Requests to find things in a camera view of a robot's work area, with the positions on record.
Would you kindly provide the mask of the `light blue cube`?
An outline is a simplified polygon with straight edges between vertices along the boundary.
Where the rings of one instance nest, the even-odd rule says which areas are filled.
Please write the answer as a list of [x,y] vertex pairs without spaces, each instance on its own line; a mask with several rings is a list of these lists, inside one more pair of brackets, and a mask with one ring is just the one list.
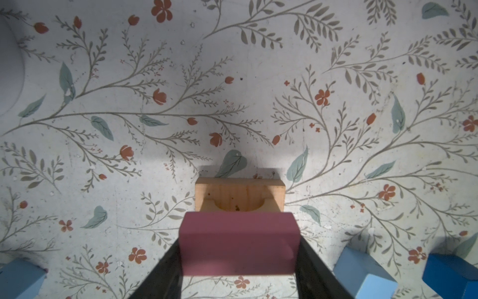
[[34,299],[47,272],[28,261],[15,259],[1,267],[2,299]]

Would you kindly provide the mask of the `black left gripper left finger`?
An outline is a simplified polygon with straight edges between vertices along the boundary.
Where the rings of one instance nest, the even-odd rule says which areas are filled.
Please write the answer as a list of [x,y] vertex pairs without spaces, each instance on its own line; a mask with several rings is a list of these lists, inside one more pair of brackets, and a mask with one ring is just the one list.
[[129,299],[181,299],[183,272],[176,240]]

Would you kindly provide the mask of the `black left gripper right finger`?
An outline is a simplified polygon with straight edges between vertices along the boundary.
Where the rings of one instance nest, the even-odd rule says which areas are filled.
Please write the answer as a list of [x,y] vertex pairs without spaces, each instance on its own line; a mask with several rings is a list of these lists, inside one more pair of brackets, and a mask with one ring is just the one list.
[[353,299],[304,237],[295,266],[299,299]]

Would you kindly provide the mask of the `wooden block with holes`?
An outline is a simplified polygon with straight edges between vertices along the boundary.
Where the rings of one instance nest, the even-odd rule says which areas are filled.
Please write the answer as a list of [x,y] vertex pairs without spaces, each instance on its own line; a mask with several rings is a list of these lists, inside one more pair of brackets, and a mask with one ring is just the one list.
[[282,213],[285,196],[280,179],[199,178],[195,211]]

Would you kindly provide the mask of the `pink block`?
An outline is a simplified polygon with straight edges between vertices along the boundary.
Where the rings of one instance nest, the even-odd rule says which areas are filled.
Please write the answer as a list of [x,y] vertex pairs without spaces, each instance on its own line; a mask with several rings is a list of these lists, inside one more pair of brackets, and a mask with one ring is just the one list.
[[287,275],[301,240],[291,213],[189,212],[179,228],[185,276]]

